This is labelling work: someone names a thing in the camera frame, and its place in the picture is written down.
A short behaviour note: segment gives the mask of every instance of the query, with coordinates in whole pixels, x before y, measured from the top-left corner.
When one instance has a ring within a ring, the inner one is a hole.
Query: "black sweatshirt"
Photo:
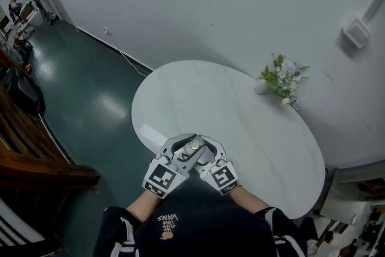
[[[281,210],[252,214],[210,189],[173,191],[143,224],[107,208],[94,257],[306,256],[305,240]]]

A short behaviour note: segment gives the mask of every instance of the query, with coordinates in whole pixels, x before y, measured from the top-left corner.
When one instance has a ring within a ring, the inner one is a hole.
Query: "wall outlet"
[[[343,33],[356,45],[361,48],[366,44],[370,37],[370,32],[366,25],[357,17],[352,18],[352,22],[343,28]]]
[[[103,26],[103,29],[104,29],[104,34],[107,34],[107,35],[111,35],[110,33],[109,33],[109,31],[108,31],[108,27],[106,27],[106,26]]]

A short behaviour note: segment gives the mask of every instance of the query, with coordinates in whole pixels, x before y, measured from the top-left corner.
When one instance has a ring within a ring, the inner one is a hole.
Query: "white stripe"
[[[0,199],[0,215],[12,226],[18,233],[20,233],[29,242],[40,242],[44,238],[37,231],[26,224],[20,217],[18,217],[1,199]]]
[[[121,248],[122,248],[122,245],[118,242],[115,242],[115,247],[112,250],[110,257],[119,257],[119,252]]]
[[[126,223],[127,242],[134,242],[134,230],[132,229],[132,225],[125,218],[121,217],[120,219],[122,220],[122,222]]]
[[[4,144],[4,146],[8,149],[11,150],[11,148],[8,146],[8,144],[5,142],[5,140],[0,136],[1,142]]]
[[[4,229],[6,233],[8,233],[12,239],[14,239],[17,243],[23,245],[26,244],[22,239],[20,239],[11,229],[7,227],[2,221],[0,221],[0,227]]]
[[[14,242],[9,240],[6,235],[4,235],[2,232],[0,232],[0,239],[7,245],[7,246],[14,246]]]
[[[271,208],[269,211],[265,213],[265,220],[269,223],[271,231],[273,231],[273,212],[276,208]]]
[[[120,249],[120,251],[121,251],[122,253],[132,253],[132,252],[134,251],[134,248],[133,248],[133,247],[122,247],[122,248]]]
[[[298,243],[289,235],[284,235],[282,238],[288,240],[293,247],[293,249],[297,252],[299,257],[305,257]]]

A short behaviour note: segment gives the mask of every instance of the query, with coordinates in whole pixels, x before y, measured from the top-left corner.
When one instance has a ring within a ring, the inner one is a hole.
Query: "cable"
[[[383,0],[372,0],[369,7],[366,9],[365,13],[363,14],[361,20],[364,23],[368,23],[373,15],[376,13],[377,9],[382,4]]]
[[[125,58],[125,60],[127,60],[128,63],[129,63],[131,66],[133,66],[134,69],[135,69],[140,75],[142,75],[142,76],[144,76],[144,77],[147,77],[145,74],[142,74],[142,73],[139,72],[138,68],[135,67],[135,66],[128,60],[128,58],[126,57],[126,55],[125,55],[124,53],[122,53],[118,47],[116,47],[116,45],[114,44],[114,42],[113,42],[112,40],[111,40],[111,44],[115,47],[115,49],[116,49],[118,52],[120,52],[120,54]]]

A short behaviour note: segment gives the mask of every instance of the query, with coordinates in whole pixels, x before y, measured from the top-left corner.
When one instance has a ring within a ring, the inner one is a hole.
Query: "green leaves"
[[[289,89],[283,90],[282,93],[283,93],[283,95],[284,95],[286,98],[289,98],[289,97],[290,97],[290,90],[289,90]]]
[[[268,66],[266,66],[261,75],[265,78],[268,84],[272,86],[276,86],[278,84],[277,71],[270,71]]]
[[[282,65],[282,62],[283,62],[283,56],[279,54],[277,58],[277,64],[279,67]]]

